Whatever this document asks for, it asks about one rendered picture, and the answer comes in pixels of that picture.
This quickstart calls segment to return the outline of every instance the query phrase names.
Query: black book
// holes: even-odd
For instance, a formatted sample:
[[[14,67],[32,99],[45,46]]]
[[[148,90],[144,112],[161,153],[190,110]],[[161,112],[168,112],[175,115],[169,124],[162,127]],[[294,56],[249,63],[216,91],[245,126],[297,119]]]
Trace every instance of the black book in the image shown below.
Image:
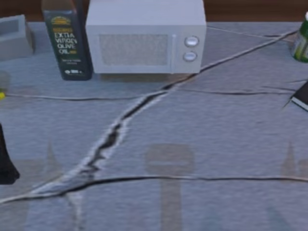
[[[291,101],[308,111],[308,82],[292,96]]]
[[[0,184],[14,184],[20,174],[12,163],[6,149],[2,125],[0,124]]]

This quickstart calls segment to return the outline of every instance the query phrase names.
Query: microwave window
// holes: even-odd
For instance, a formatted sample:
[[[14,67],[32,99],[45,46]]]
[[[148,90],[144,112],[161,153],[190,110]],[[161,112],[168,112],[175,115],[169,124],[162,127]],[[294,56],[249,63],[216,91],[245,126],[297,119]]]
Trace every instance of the microwave window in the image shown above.
[[[105,65],[168,64],[168,35],[100,35]]]

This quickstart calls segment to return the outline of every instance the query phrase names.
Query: cracked surface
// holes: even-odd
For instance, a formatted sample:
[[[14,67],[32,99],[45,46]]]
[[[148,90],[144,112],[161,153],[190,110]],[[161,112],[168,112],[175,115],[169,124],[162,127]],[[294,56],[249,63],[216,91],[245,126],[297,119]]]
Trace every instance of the cracked surface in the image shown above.
[[[221,213],[221,206],[243,207],[250,194],[255,195],[248,201],[250,209],[268,213],[258,217],[259,222],[267,219],[262,230],[281,230],[288,219],[291,228],[306,227],[289,212],[281,214],[285,204],[274,199],[280,188],[280,199],[287,201],[285,181],[294,182],[295,194],[308,181],[303,175],[280,175],[290,139],[301,169],[306,158],[306,114],[292,104],[283,108],[308,71],[292,59],[283,41],[298,24],[270,26],[271,34],[267,26],[256,30],[259,27],[252,25],[250,30],[246,24],[243,29],[210,24],[204,67],[198,75],[96,76],[82,84],[59,79],[53,53],[41,42],[46,38],[44,26],[30,25],[38,40],[36,54],[0,63],[0,70],[11,75],[8,97],[0,102],[9,153],[17,168],[32,171],[27,175],[21,170],[24,178],[14,186],[14,193],[0,187],[5,192],[0,196],[0,210],[23,204],[20,230],[41,230],[51,223],[55,225],[49,230],[57,230],[56,224],[64,220],[66,225],[60,230],[159,230],[158,186],[163,179],[183,182],[183,230],[202,229],[204,224],[199,222],[210,208],[191,205],[218,201],[212,207]],[[42,67],[33,75],[31,65],[38,60]],[[29,71],[15,68],[25,65]],[[144,154],[155,143],[189,145],[195,171],[182,178],[148,175]],[[201,194],[208,187],[205,199]],[[259,188],[267,194],[260,194]],[[221,192],[228,190],[234,197],[224,199]],[[244,191],[244,197],[236,197],[238,190]],[[303,203],[306,195],[300,196],[294,204]],[[260,198],[263,201],[256,208],[254,203]],[[266,201],[275,208],[265,207]],[[136,210],[133,217],[131,209]],[[65,218],[57,217],[59,211]],[[200,216],[192,223],[186,213]],[[220,217],[227,214],[229,210],[214,215],[208,226],[217,230]],[[224,229],[245,230],[252,219],[239,224],[233,218]]]

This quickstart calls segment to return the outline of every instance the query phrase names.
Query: microwave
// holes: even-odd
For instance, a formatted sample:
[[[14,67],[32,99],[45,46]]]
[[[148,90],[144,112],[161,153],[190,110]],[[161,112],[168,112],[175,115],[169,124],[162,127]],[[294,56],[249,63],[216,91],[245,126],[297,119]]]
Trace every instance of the microwave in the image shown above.
[[[86,33],[95,73],[199,73],[203,0],[91,0]]]

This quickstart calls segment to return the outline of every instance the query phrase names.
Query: gray tabletop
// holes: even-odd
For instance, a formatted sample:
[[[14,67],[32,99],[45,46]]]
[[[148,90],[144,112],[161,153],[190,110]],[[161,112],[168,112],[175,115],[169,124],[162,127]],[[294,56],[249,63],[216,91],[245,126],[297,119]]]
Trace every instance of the gray tabletop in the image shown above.
[[[21,173],[0,230],[305,230],[308,113],[287,103],[308,65],[283,37],[299,26],[209,23],[198,75],[68,82],[30,23],[35,54],[0,63]]]

